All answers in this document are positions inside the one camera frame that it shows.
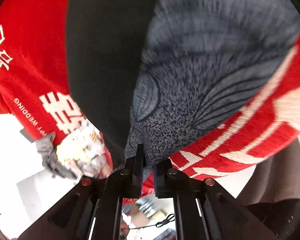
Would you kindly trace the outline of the red bedspread with white lettering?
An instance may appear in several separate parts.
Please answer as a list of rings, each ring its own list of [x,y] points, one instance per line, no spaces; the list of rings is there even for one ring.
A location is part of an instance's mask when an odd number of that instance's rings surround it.
[[[300,14],[295,1],[290,1]],[[90,121],[70,93],[69,3],[3,0],[0,5],[0,114],[15,115],[34,139],[55,132],[56,145]],[[276,158],[299,134],[300,33],[283,63],[252,99],[168,158],[191,178],[218,178]],[[154,191],[151,167],[145,169],[145,195]]]

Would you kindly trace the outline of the grey crumpled cloth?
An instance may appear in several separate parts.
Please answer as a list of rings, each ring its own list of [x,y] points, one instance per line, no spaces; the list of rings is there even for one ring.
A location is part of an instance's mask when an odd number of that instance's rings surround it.
[[[42,165],[55,176],[76,180],[78,176],[58,161],[56,147],[53,144],[55,136],[55,132],[52,132],[36,140],[37,152],[42,156]]]

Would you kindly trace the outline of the black pants with patterned lining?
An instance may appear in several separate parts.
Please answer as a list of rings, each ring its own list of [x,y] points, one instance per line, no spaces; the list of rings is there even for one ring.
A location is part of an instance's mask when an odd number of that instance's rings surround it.
[[[300,33],[290,0],[70,0],[70,93],[115,168],[152,166],[242,108]]]

